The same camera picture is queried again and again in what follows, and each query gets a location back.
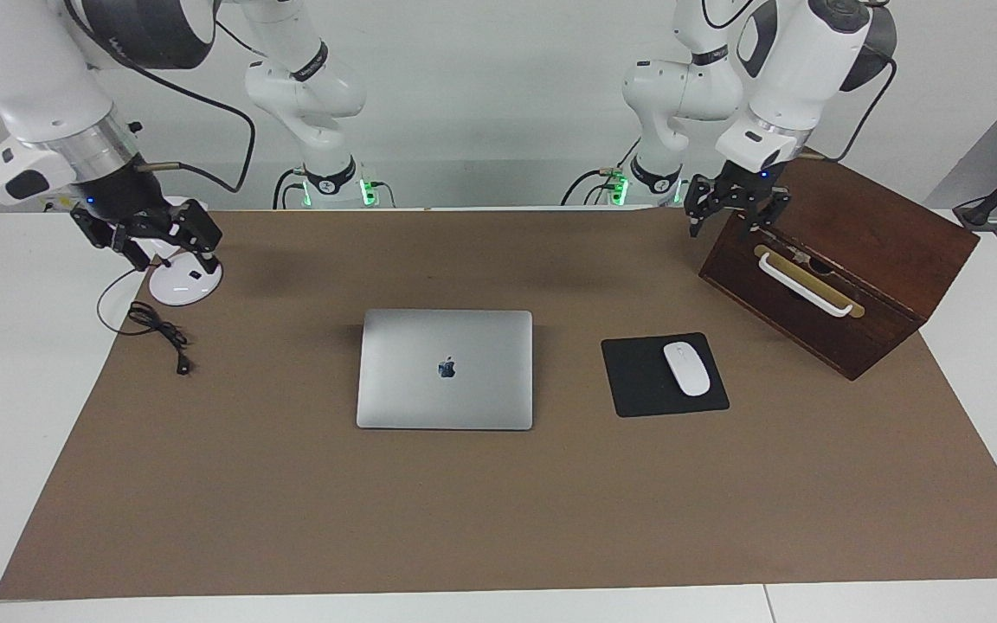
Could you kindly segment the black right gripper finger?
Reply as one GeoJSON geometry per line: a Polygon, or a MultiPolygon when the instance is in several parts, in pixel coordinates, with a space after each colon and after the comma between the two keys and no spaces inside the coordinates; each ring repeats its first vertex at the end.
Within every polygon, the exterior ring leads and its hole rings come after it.
{"type": "Polygon", "coordinates": [[[75,212],[74,223],[88,244],[95,248],[110,248],[130,261],[134,271],[143,272],[151,263],[151,256],[132,240],[132,234],[143,233],[149,228],[149,217],[144,214],[99,215],[94,212],[75,212]]]}
{"type": "Polygon", "coordinates": [[[198,200],[175,200],[170,205],[169,244],[184,251],[211,257],[216,253],[222,230],[198,200]]]}

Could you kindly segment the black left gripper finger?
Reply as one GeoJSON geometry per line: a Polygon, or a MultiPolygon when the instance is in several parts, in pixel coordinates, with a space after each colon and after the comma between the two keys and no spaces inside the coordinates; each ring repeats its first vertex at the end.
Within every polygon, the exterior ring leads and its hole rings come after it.
{"type": "Polygon", "coordinates": [[[715,181],[704,175],[695,175],[688,184],[685,193],[685,212],[689,218],[689,236],[697,238],[703,229],[704,222],[717,213],[717,198],[715,181]]]}
{"type": "Polygon", "coordinates": [[[748,194],[745,197],[744,221],[745,233],[752,233],[761,228],[770,228],[791,202],[790,189],[775,186],[765,197],[748,194]]]}

